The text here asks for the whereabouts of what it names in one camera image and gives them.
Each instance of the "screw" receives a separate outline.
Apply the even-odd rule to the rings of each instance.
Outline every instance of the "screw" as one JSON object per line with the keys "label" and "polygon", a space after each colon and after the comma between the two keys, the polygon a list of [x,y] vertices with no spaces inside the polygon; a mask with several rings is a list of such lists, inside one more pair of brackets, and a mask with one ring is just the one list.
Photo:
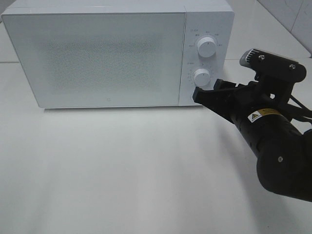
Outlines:
{"label": "screw", "polygon": [[258,58],[259,58],[260,61],[263,61],[265,59],[264,55],[259,55]]}
{"label": "screw", "polygon": [[291,69],[291,70],[296,69],[296,65],[294,65],[294,64],[289,65],[289,69]]}

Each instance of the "white knob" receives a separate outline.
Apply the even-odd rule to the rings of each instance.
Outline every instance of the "white knob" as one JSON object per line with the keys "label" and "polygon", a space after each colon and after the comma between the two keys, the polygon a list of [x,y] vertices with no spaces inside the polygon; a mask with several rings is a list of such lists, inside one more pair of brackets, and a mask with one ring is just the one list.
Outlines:
{"label": "white knob", "polygon": [[216,44],[211,37],[204,37],[197,43],[197,50],[200,56],[208,58],[215,54]]}
{"label": "white knob", "polygon": [[210,73],[207,69],[201,68],[194,72],[194,82],[196,86],[206,86],[210,83],[210,81]]}

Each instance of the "microwave window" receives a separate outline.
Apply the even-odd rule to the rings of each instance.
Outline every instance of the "microwave window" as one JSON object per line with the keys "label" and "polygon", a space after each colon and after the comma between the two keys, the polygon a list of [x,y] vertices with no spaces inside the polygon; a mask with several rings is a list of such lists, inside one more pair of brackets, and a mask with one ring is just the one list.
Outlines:
{"label": "microwave window", "polygon": [[184,13],[6,19],[46,108],[178,105],[184,23]]}

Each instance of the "microwave control panel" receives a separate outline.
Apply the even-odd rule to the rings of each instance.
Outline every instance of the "microwave control panel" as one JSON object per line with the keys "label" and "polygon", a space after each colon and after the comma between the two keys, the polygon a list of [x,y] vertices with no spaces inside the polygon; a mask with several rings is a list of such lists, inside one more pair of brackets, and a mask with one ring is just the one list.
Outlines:
{"label": "microwave control panel", "polygon": [[180,106],[195,105],[195,87],[212,90],[222,69],[234,14],[187,12],[181,70]]}

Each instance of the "white tile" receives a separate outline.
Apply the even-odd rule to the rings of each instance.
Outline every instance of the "white tile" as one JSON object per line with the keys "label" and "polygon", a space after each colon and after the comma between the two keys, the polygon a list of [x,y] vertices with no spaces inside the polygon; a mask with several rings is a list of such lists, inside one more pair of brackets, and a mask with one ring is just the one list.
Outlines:
{"label": "white tile", "polygon": [[235,12],[226,59],[239,59],[251,48],[272,51],[289,58],[310,53],[258,1],[228,0]]}
{"label": "white tile", "polygon": [[312,52],[312,0],[304,0],[292,34]]}
{"label": "white tile", "polygon": [[0,62],[18,62],[10,38],[4,28],[3,22],[0,23]]}
{"label": "white tile", "polygon": [[258,0],[281,24],[292,30],[303,0]]}
{"label": "white tile", "polygon": [[15,0],[1,0],[0,2],[0,14],[9,6],[11,5]]}

